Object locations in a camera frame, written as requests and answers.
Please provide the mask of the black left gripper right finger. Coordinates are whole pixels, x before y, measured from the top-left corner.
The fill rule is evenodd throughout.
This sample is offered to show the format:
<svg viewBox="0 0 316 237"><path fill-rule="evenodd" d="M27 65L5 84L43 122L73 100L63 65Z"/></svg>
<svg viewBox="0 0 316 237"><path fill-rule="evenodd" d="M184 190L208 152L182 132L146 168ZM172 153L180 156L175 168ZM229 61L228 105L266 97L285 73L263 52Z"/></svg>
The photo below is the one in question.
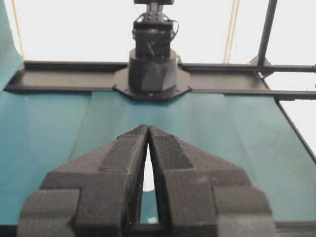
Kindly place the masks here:
<svg viewBox="0 0 316 237"><path fill-rule="evenodd" d="M266 195L245 170L155 126L148 142L160 221L174 237L272 237Z"/></svg>

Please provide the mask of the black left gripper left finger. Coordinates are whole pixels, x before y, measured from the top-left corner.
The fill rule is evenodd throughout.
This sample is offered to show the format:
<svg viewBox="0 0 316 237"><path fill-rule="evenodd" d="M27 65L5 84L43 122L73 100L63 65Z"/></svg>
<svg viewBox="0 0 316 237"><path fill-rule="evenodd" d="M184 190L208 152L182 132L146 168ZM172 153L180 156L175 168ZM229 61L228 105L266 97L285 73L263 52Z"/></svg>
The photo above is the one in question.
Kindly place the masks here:
<svg viewBox="0 0 316 237"><path fill-rule="evenodd" d="M48 172L19 216L21 237L120 237L139 220L146 125Z"/></svg>

